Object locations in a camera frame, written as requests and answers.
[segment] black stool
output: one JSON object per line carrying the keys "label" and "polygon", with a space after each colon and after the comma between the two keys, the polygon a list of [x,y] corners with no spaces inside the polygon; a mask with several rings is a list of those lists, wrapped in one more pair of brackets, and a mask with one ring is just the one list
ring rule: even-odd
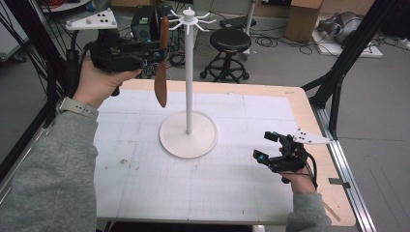
{"label": "black stool", "polygon": [[[210,42],[220,53],[209,63],[205,71],[201,72],[201,78],[205,78],[209,72],[214,77],[214,82],[222,80],[239,83],[241,78],[249,79],[249,73],[247,73],[244,65],[239,60],[232,59],[232,56],[238,52],[250,48],[251,42],[247,33],[236,29],[219,29],[212,33]],[[223,52],[226,54],[225,57],[220,57]],[[217,61],[223,61],[223,65],[215,65],[214,63]],[[232,62],[237,64],[235,68],[231,68]]]}

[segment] wrist strap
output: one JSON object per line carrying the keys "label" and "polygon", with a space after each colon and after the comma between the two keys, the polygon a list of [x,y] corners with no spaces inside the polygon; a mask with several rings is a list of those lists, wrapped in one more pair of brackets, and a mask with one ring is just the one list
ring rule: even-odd
{"label": "wrist strap", "polygon": [[63,99],[59,109],[60,112],[71,111],[91,119],[97,119],[99,116],[99,111],[94,107],[80,101],[72,100],[68,97]]}

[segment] white pole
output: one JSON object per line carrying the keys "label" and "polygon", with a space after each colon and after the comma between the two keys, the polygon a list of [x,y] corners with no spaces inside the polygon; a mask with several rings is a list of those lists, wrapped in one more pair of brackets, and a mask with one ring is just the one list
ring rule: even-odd
{"label": "white pole", "polygon": [[185,77],[187,88],[187,134],[192,133],[192,67],[193,67],[193,26],[185,26]]}

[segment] gray floor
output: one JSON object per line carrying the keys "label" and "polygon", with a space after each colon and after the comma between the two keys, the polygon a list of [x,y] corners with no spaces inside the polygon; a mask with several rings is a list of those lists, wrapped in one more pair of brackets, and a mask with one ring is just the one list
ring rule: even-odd
{"label": "gray floor", "polygon": [[[257,18],[255,29],[283,25],[283,20]],[[122,26],[129,23],[123,18]],[[79,43],[95,39],[82,33]],[[210,33],[200,33],[194,52],[194,81],[215,55]],[[360,58],[343,82],[337,134],[377,231],[410,231],[408,166],[410,131],[407,119],[410,99],[410,53],[389,45],[378,47],[382,59]],[[243,84],[302,86],[325,74],[337,58],[312,54],[279,43],[262,47],[253,41],[244,62],[250,74]],[[168,69],[170,79],[184,80],[184,69]],[[0,66],[0,160],[10,151],[44,104],[42,87],[29,62]],[[267,226],[267,231],[283,227]],[[334,231],[359,231],[358,226],[334,227]]]}

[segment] gray sleeve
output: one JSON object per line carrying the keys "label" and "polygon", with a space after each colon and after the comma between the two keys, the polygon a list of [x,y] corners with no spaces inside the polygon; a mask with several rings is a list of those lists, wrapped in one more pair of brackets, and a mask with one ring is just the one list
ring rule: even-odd
{"label": "gray sleeve", "polygon": [[326,215],[319,193],[293,194],[293,212],[287,217],[287,232],[328,231],[332,221]]}
{"label": "gray sleeve", "polygon": [[14,175],[0,231],[95,231],[97,125],[71,112],[57,116]]}

